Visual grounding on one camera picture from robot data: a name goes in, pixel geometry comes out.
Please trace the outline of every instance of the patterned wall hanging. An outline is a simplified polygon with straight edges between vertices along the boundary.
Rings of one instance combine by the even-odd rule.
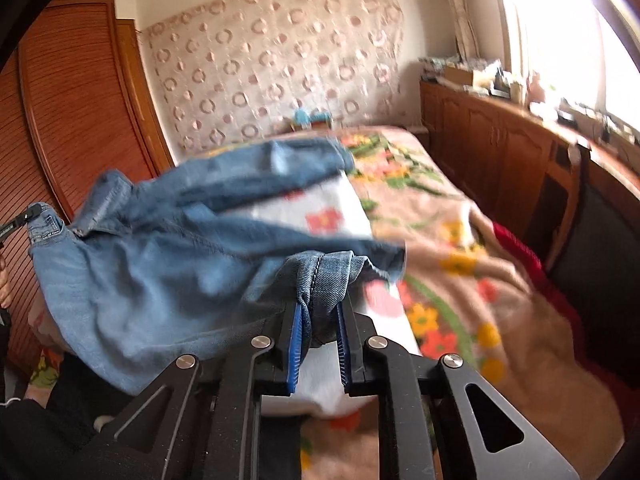
[[[404,115],[396,0],[214,0],[143,32],[188,155],[287,129],[298,107],[344,125]]]

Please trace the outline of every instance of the denim jeans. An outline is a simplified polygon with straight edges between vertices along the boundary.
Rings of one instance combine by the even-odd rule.
[[[219,213],[352,167],[334,140],[271,141],[136,185],[107,172],[68,227],[44,205],[28,225],[30,254],[64,339],[129,394],[183,353],[224,354],[295,303],[306,346],[334,340],[347,286],[397,279],[404,249]]]

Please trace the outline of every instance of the yellow flower pattern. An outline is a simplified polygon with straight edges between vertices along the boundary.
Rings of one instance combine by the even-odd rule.
[[[357,182],[382,182],[382,179],[376,176],[368,175],[364,173],[354,175],[353,179],[356,180]]]
[[[440,227],[440,232],[450,245],[457,246],[465,233],[465,226],[461,221],[444,222]]]
[[[466,250],[472,254],[479,256],[486,256],[486,249],[482,247],[478,242],[473,242]]]
[[[348,148],[352,148],[353,146],[361,146],[363,144],[368,144],[371,142],[369,137],[358,134],[343,137],[341,141],[342,144],[347,146]]]
[[[304,449],[300,450],[300,465],[302,466],[302,471],[306,471],[311,467],[311,457]]]
[[[400,168],[386,174],[386,178],[404,178],[409,174],[409,168]]]
[[[425,307],[421,303],[414,303],[406,311],[406,316],[416,337],[422,337],[426,332],[438,329],[438,311],[432,306]]]
[[[478,344],[483,348],[495,348],[502,342],[498,327],[492,323],[483,323],[478,329]]]
[[[469,254],[453,251],[446,260],[440,261],[440,267],[450,274],[471,276],[476,269],[478,259]]]
[[[489,357],[482,363],[480,374],[495,386],[504,377],[504,363],[500,359]]]

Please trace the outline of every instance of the curtain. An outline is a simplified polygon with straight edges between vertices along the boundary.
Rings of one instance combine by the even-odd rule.
[[[467,0],[448,0],[453,13],[453,21],[458,40],[458,50],[462,59],[478,57],[478,40],[469,18]]]

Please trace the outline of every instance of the wardrobe door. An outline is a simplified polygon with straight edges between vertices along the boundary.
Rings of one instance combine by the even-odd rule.
[[[69,219],[105,170],[156,176],[123,80],[114,0],[54,0],[18,54],[31,137]]]
[[[0,72],[0,146],[0,224],[17,216],[33,202],[48,202],[55,206],[56,199],[40,169],[22,113],[15,54]],[[40,357],[40,344],[27,324],[31,302],[38,290],[28,249],[27,229],[22,228],[12,234],[0,250],[7,262],[14,295],[7,357],[26,377]]]

